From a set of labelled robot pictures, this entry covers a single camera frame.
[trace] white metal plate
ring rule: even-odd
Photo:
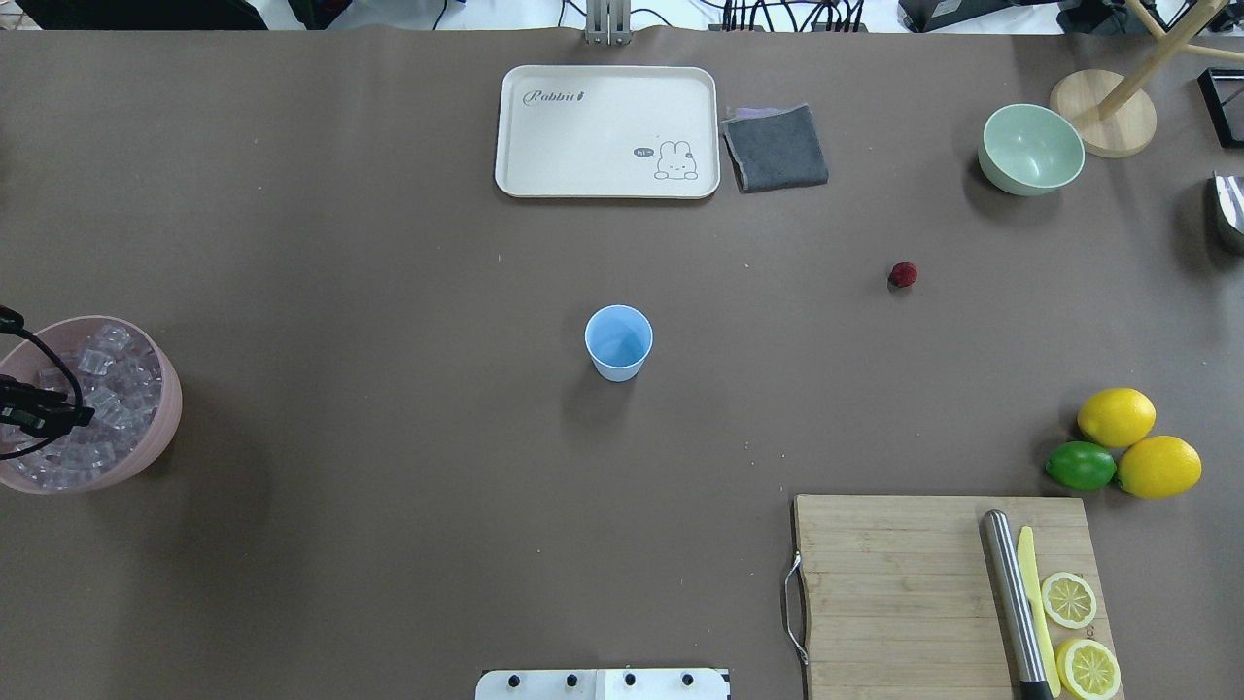
[[[475,685],[475,700],[729,700],[729,676],[723,669],[489,671]]]
[[[501,81],[511,196],[699,199],[722,180],[717,85],[695,67],[519,66]]]

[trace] citrus fruit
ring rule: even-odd
[[[1069,629],[1084,629],[1097,617],[1097,594],[1087,581],[1067,572],[1045,579],[1041,603],[1051,620]]]
[[[1183,494],[1200,480],[1200,455],[1169,435],[1147,438],[1118,460],[1118,486],[1141,499]]]
[[[1107,700],[1118,693],[1118,660],[1105,644],[1069,639],[1054,654],[1062,686],[1080,700]]]
[[[1088,440],[1102,448],[1127,448],[1148,435],[1157,418],[1148,397],[1135,389],[1115,388],[1085,402],[1076,424]]]
[[[1045,472],[1054,481],[1077,491],[1101,489],[1115,479],[1115,458],[1092,443],[1067,443],[1045,461]]]

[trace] red berry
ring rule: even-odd
[[[911,286],[916,283],[916,265],[911,262],[898,262],[889,270],[889,283],[894,286]]]

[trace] cutting board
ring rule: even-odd
[[[1072,572],[1097,593],[1087,628],[1050,620],[1054,647],[1087,637],[1115,650],[1079,499],[800,495],[795,540],[810,700],[1016,696],[980,530],[991,509],[1009,517],[1013,541],[1033,526],[1042,582]],[[1116,698],[1125,700],[1123,691]],[[1064,689],[1060,700],[1070,699]]]

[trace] mint green bowl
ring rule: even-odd
[[[1008,104],[985,122],[977,157],[999,189],[1035,196],[1076,179],[1085,165],[1085,144],[1057,112],[1037,104]]]

